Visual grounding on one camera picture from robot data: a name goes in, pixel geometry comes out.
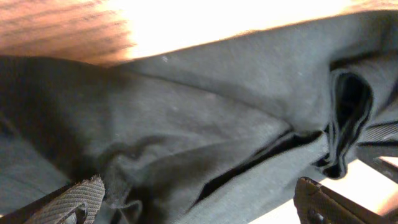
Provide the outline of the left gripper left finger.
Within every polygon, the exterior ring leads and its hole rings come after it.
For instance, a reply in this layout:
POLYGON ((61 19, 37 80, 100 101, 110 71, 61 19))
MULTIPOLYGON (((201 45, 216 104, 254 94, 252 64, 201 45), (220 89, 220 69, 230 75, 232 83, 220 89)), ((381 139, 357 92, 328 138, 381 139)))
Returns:
POLYGON ((101 208, 105 195, 100 176, 66 185, 1 218, 10 224, 92 224, 101 208))

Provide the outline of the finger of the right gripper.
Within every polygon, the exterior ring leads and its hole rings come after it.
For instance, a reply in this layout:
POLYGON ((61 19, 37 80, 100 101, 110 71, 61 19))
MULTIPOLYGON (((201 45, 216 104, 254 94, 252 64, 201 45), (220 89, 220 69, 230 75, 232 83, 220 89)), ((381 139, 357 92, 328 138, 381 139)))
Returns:
POLYGON ((397 183, 397 165, 382 159, 397 159, 397 123, 375 124, 367 128, 356 155, 361 162, 397 183))

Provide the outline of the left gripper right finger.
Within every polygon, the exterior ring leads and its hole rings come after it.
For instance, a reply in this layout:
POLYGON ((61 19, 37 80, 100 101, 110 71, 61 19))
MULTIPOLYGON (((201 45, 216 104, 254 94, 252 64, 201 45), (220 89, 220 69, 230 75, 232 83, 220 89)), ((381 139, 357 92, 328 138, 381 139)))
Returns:
POLYGON ((301 224, 395 224, 395 212, 380 216, 309 177, 295 186, 294 205, 301 224))

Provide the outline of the black t-shirt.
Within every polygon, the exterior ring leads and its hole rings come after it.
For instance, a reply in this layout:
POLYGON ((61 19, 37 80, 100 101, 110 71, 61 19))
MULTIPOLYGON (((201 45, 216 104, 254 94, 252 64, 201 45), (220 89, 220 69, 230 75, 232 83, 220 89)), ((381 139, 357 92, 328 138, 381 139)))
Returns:
POLYGON ((111 68, 1 57, 1 213, 94 175, 97 222, 247 223, 339 179, 397 120, 397 13, 313 21, 111 68))

